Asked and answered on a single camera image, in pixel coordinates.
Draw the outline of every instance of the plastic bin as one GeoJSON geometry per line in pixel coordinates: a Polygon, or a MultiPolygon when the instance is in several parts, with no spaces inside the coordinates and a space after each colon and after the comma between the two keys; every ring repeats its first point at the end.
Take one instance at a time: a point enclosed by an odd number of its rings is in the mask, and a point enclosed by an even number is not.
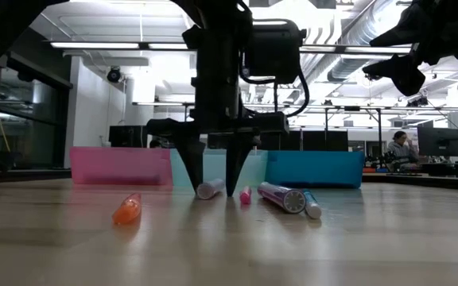
{"type": "Polygon", "coordinates": [[[75,184],[172,186],[168,149],[72,147],[75,184]]]}
{"type": "Polygon", "coordinates": [[[363,162],[362,152],[269,151],[266,181],[278,185],[360,188],[363,162]]]}
{"type": "MultiPolygon", "coordinates": [[[[239,174],[238,186],[258,186],[265,179],[267,151],[250,151],[239,174]]],[[[203,156],[204,182],[226,179],[226,150],[206,149],[203,156]]],[[[173,183],[178,187],[191,187],[187,170],[177,150],[171,150],[173,183]]]]}

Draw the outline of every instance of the table surface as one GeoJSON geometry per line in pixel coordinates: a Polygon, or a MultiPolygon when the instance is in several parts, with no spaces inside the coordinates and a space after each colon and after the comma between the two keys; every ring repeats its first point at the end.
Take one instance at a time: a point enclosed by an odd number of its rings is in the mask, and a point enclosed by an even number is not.
{"type": "Polygon", "coordinates": [[[0,184],[1,286],[458,285],[458,191],[315,190],[320,221],[188,189],[0,184]],[[132,192],[142,217],[113,226],[132,192]]]}

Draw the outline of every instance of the pink bin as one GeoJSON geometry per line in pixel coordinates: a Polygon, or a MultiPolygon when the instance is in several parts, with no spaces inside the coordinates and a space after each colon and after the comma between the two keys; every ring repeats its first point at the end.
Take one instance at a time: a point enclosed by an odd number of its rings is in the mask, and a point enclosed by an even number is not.
{"type": "Polygon", "coordinates": [[[72,147],[75,184],[172,186],[168,149],[72,147]]]}

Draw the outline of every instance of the pink marker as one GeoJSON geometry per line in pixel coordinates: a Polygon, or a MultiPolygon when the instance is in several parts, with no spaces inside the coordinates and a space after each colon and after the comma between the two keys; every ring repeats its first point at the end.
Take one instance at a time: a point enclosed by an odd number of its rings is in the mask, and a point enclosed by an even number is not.
{"type": "Polygon", "coordinates": [[[250,187],[244,187],[239,193],[239,201],[241,204],[250,204],[250,198],[252,197],[252,189],[250,187]]]}

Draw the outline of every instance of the teal bin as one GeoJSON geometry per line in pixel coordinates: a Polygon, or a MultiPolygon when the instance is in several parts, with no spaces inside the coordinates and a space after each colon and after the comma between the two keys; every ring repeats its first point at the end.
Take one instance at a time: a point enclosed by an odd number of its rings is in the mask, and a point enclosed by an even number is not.
{"type": "MultiPolygon", "coordinates": [[[[239,175],[238,186],[258,186],[265,179],[267,166],[267,151],[250,151],[239,175]]],[[[173,169],[173,184],[177,187],[191,187],[180,154],[176,149],[171,149],[171,166],[173,169]]],[[[226,150],[204,150],[204,181],[226,179],[226,150]]]]}
{"type": "Polygon", "coordinates": [[[269,151],[266,181],[278,185],[360,188],[363,152],[269,151]]]}

